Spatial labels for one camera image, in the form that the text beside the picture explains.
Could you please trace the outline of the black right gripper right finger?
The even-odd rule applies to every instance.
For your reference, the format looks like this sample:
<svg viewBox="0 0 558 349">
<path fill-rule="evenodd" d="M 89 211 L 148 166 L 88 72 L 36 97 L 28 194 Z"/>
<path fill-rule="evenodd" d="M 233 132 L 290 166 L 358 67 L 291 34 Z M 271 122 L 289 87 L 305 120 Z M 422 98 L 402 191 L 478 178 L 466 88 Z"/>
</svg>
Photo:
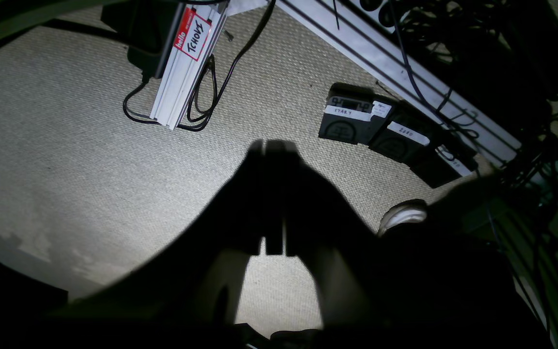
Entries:
<svg viewBox="0 0 558 349">
<path fill-rule="evenodd" d="M 419 226 L 378 237 L 339 190 L 279 142 L 286 250 L 313 277 L 323 320 L 318 340 L 410 340 L 434 326 L 434 307 L 415 287 Z"/>
</svg>

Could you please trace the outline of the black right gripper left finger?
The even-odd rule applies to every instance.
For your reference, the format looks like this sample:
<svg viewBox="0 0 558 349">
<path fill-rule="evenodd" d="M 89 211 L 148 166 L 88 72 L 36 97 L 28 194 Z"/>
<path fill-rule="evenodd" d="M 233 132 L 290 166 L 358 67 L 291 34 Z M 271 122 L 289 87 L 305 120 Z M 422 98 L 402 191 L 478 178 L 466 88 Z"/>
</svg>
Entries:
<svg viewBox="0 0 558 349">
<path fill-rule="evenodd" d="M 175 241 L 126 278 L 56 312 L 60 320 L 226 325 L 235 321 L 248 261 L 261 239 L 246 189 L 264 154 L 254 141 L 233 177 Z"/>
</svg>

